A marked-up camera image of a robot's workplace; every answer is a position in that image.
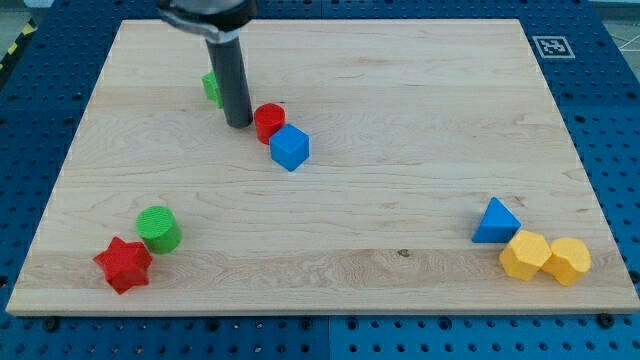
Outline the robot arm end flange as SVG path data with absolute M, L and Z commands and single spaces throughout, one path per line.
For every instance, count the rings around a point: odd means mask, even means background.
M 257 17 L 257 0 L 157 0 L 160 18 L 172 27 L 213 44 L 236 39 Z

